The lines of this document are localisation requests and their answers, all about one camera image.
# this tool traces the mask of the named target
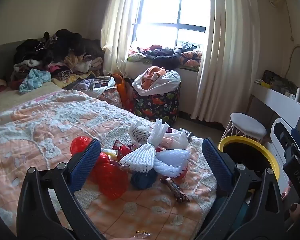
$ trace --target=bedspread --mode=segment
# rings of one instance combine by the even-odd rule
[[[15,233],[18,198],[29,167],[46,170],[67,162],[71,141],[77,136],[96,138],[103,147],[111,148],[117,139],[129,144],[128,129],[137,120],[154,125],[76,90],[59,91],[1,113],[0,217]],[[179,182],[189,203],[177,203],[159,179],[147,190],[130,186],[115,201],[88,181],[75,196],[108,239],[145,230],[152,233],[150,239],[192,240],[216,196],[216,180],[201,148],[202,139],[193,137],[188,172]],[[69,228],[54,190],[49,192],[60,222]]]

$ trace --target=hand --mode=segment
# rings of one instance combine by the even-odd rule
[[[290,217],[292,218],[292,220],[294,222],[296,222],[300,216],[300,205],[298,203],[293,203],[290,206],[289,213],[290,213]]]

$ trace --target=yellow bin rim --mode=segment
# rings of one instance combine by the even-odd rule
[[[275,177],[278,180],[280,176],[280,168],[278,165],[277,160],[274,158],[271,152],[269,152],[264,146],[262,146],[260,143],[238,135],[231,135],[223,138],[221,142],[219,142],[218,149],[220,152],[223,152],[223,148],[229,144],[229,143],[244,143],[247,144],[256,150],[258,150],[260,153],[262,153],[268,160],[268,162],[271,165],[272,170],[274,171]]]

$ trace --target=white curtain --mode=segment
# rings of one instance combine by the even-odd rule
[[[101,29],[105,74],[124,75],[132,39],[133,0],[109,0]]]
[[[243,112],[255,80],[260,51],[257,0],[211,0],[205,59],[201,61],[191,118],[219,122]]]

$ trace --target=blue gripper pad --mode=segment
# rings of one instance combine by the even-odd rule
[[[294,141],[296,142],[296,144],[298,145],[299,149],[300,149],[300,132],[298,131],[297,128],[292,128],[291,129],[291,136],[294,139]]]
[[[233,190],[233,174],[209,139],[202,142],[202,153],[215,176],[219,187],[230,194]]]
[[[85,150],[84,154],[69,174],[70,184],[68,187],[72,194],[82,188],[93,166],[99,158],[100,152],[101,145],[98,140],[94,140]]]

